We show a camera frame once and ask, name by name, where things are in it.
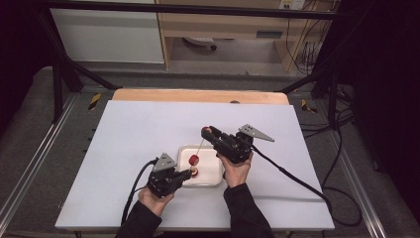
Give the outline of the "grey chair base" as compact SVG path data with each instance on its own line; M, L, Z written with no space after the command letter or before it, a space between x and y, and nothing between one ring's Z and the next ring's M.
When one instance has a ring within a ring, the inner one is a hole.
M185 41L200 47L208 47L211 51L216 51L217 46L211 38L185 38Z

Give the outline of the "white cabinet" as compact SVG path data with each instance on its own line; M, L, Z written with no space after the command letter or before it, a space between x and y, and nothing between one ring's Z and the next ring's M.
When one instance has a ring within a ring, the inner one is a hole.
M52 9L52 16L73 60L164 62L156 14Z

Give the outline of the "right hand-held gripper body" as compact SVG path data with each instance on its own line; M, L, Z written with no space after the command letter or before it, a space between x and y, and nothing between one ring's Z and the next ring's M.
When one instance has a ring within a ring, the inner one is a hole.
M220 139L214 145L214 149L226 157L233 164L244 162L250 155L254 145L254 139L273 142L274 139L259 129L246 124L239 128L236 135L229 135L227 139Z

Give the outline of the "white wall socket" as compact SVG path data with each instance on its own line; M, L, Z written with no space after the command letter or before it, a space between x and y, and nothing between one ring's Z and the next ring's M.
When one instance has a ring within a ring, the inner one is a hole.
M278 8L285 10L301 10L305 0L280 0Z

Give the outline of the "person's right hand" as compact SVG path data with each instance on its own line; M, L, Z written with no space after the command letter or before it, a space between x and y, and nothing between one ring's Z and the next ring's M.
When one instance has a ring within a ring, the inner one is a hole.
M226 157L219 155L219 159L225 169L225 181L229 188L236 187L246 182L248 173L251 169L253 155L242 163L233 164Z

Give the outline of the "wooden desk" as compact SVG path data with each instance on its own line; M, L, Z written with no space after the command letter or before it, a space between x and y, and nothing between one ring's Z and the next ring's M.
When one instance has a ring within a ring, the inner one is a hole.
M155 0L158 4L223 6L240 8L279 9L280 0ZM301 10L328 12L332 0L305 0ZM157 15L162 39L163 58L170 64L173 41L176 38L246 39L274 42L283 69L294 69L299 50L306 42L322 39L306 19L274 19L220 15L165 14Z

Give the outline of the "yellow black floor tape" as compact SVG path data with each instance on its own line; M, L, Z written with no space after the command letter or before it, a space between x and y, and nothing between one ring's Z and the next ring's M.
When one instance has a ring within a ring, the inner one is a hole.
M99 99L101 97L101 93L95 93L95 95L92 97L91 102L88 106L88 110L94 110Z
M309 111L311 113L318 113L316 108L311 108L308 106L307 101L305 99L301 99L301 109L302 111Z

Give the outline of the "person's left hand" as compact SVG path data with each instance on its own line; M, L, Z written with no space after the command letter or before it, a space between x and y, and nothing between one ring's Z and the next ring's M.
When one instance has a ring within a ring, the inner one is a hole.
M157 197L146 187L138 194L138 201L149 209L154 215L161 217L165 207L174 199L174 194L170 193L165 197Z

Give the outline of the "wooden table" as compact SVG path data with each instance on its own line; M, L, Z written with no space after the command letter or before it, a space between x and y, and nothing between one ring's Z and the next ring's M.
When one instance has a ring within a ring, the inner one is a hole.
M246 90L120 88L115 91L112 99L120 101L289 104L284 93Z

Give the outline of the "aluminium floor rail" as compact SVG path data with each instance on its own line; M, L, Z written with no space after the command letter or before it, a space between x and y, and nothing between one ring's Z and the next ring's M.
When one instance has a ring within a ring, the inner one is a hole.
M76 99L79 97L78 93L71 93L66 99L63 112L58 117L57 121L52 123L48 132L44 136L41 144L38 146L36 152L32 156L29 164L7 198L5 204L0 209L0 233L4 233L13 216L15 215L20 203L26 195L29 187L31 186L35 176L37 175L42 163L47 157L53 143L61 131L64 123L66 122Z
M386 238L386 232L378 218L375 209L368 197L360 177L355 167L352 165L350 157L345 150L344 144L338 132L330 132L330 138L337 150L339 150L339 161L343 173L347 179L353 196L358 203L362 216L371 238Z

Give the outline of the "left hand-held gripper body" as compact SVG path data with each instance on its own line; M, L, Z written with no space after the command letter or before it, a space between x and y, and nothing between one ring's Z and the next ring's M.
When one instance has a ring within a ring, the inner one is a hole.
M154 195L162 198L181 187L179 173L175 167L176 162L167 153L162 153L157 159L147 183L147 187Z

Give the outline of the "white square tray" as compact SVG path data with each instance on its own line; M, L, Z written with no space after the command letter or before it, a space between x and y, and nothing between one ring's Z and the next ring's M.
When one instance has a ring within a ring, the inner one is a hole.
M181 172L191 167L189 158L196 154L198 146L183 146L178 150L177 169ZM215 187L222 181L223 166L216 157L216 151L212 146L202 146L199 154L199 163L195 166L198 175L192 177L188 184L183 187Z

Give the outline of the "black metal frame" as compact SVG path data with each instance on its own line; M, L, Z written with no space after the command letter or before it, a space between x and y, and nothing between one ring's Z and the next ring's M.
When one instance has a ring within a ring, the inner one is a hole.
M39 25L44 30L52 46L53 58L53 91L54 91L54 118L57 121L62 113L62 92L60 89L63 77L71 91L80 91L83 85L76 72L80 72L91 80L104 86L107 89L119 89L102 77L91 72L87 68L76 63L70 58L58 33L53 30L52 25L46 20L45 13L50 9L70 10L93 10L93 11L114 11L114 12L142 12L142 13L169 13L169 14L191 14L191 15L220 15L220 16L241 16L241 17L263 17L263 18L284 18L284 19L316 19L316 20L339 20L345 19L346 15L330 12L299 11L299 10L269 10L262 8L240 8L223 6L199 6L199 5L174 5L174 4L148 4L148 3L124 3L124 2L103 2L103 1L76 1L76 0L35 0L32 3L35 16Z

